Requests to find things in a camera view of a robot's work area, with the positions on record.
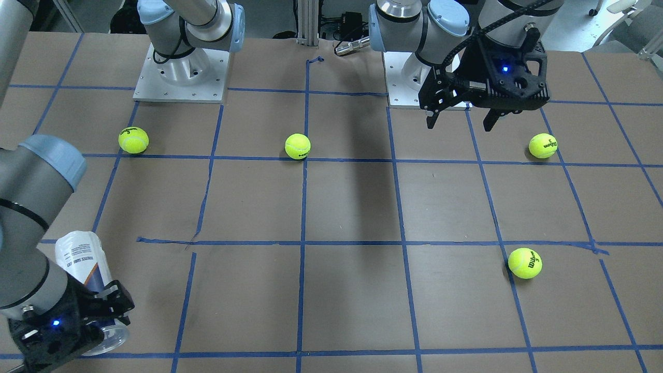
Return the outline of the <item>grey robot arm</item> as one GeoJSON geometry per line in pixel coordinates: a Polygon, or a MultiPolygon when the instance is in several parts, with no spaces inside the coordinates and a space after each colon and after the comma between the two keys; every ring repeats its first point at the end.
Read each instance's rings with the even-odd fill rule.
{"type": "Polygon", "coordinates": [[[52,372],[114,337],[130,324],[133,299],[120,281],[101,278],[104,254],[73,264],[90,273],[73,275],[37,248],[86,171],[83,155],[52,135],[27,137],[2,149],[2,315],[23,354],[15,372],[52,372]]]}
{"type": "Polygon", "coordinates": [[[488,109],[489,132],[509,114],[550,100],[541,38],[562,1],[376,1],[372,50],[410,52],[428,66],[417,90],[429,129],[461,102],[488,109]]]}

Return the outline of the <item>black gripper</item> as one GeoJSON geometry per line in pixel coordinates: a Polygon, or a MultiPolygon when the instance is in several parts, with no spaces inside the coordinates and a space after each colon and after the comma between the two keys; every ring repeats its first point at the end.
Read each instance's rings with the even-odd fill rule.
{"type": "Polygon", "coordinates": [[[484,130],[490,132],[512,111],[539,109],[550,100],[547,54],[540,41],[509,47],[479,39],[463,53],[454,71],[434,65],[422,83],[420,107],[426,109],[429,130],[440,111],[459,102],[490,109],[483,119],[484,130]]]}
{"type": "Polygon", "coordinates": [[[29,306],[28,311],[8,319],[10,336],[23,354],[23,363],[14,370],[56,370],[104,340],[101,328],[93,323],[120,321],[128,325],[128,313],[134,308],[133,298],[118,280],[100,293],[69,280],[52,309],[38,314],[36,307],[29,306]]]}

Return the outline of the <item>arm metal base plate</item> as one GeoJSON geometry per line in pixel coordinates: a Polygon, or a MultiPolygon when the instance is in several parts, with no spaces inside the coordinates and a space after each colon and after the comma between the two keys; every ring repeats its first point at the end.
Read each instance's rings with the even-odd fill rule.
{"type": "Polygon", "coordinates": [[[419,61],[414,52],[384,52],[383,64],[389,106],[420,109],[419,91],[430,66],[419,61]]]}
{"type": "Polygon", "coordinates": [[[180,59],[161,64],[149,46],[133,99],[138,102],[222,104],[227,92],[232,54],[225,50],[195,49],[180,59]]]}

